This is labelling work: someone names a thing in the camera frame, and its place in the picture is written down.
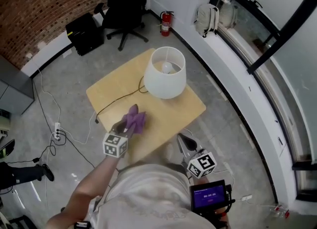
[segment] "light bulb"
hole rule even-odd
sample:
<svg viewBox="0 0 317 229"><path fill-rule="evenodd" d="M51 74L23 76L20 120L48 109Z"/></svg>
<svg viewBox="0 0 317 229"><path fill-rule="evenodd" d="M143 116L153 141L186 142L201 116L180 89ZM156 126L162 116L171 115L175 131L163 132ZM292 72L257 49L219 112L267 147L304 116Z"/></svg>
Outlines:
<svg viewBox="0 0 317 229"><path fill-rule="evenodd" d="M162 65L162 72L165 74L169 74L174 70L172 64L170 62L165 61Z"/></svg>

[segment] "gray cabinet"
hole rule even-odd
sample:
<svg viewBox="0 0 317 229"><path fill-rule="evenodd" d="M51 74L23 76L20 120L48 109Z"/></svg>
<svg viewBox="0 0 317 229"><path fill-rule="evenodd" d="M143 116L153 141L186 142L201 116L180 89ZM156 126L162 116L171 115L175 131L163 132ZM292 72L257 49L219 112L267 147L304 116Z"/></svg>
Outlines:
<svg viewBox="0 0 317 229"><path fill-rule="evenodd" d="M31 78L0 56L0 109L20 115L33 101Z"/></svg>

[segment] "window frame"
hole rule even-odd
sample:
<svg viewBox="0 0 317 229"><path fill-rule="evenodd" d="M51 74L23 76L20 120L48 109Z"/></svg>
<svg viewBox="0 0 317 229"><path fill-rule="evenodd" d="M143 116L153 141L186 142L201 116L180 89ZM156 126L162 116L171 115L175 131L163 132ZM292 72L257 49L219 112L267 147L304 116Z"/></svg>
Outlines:
<svg viewBox="0 0 317 229"><path fill-rule="evenodd" d="M210 3L217 6L220 0L210 0ZM259 86L261 87L264 95L268 99L278 122L281 125L289 152L292 158L292 170L294 171L296 189L297 189L297 200L317 202L317 190L304 190L299 189L299 179L297 178L296 171L310 171L317 170L317 164L313 164L312 161L297 161L294 156L294 150L290 143L290 135L288 133L286 124L278 110L278 107L274 101L274 98L270 96L270 92L266 89L263 80L260 78L256 70L263 65L271 56L273 56L304 24L309 18L312 12L317 7L316 0L303 0L299 5L295 13L286 22L282 29L278 29L273 22L261 12L256 5L255 1L252 0L235 0L245 9L247 9L264 27L270 32L270 37L275 37L276 42L268 48L262 56L260 56L255 62L251 63L242 50L236 45L236 43L221 29L218 29L217 34L230 46L230 48L240 57L242 62L245 64L247 71L250 75L253 75Z"/></svg>

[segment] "brick wall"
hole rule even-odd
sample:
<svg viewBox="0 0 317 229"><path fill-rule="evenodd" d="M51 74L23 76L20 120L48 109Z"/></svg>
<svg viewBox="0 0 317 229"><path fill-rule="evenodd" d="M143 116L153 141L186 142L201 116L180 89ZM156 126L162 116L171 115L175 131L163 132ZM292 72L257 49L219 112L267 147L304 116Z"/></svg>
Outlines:
<svg viewBox="0 0 317 229"><path fill-rule="evenodd" d="M107 0L0 0L0 55L21 69L39 42L48 44L100 2Z"/></svg>

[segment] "black pants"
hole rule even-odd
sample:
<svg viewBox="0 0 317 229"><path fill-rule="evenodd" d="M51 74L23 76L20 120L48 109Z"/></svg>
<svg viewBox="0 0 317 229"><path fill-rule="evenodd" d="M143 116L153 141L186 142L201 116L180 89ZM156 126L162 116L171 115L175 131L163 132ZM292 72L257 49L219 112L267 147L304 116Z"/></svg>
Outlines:
<svg viewBox="0 0 317 229"><path fill-rule="evenodd" d="M5 165L0 163L0 189L40 179L44 176L44 172L45 170L41 166L14 168L6 163Z"/></svg>

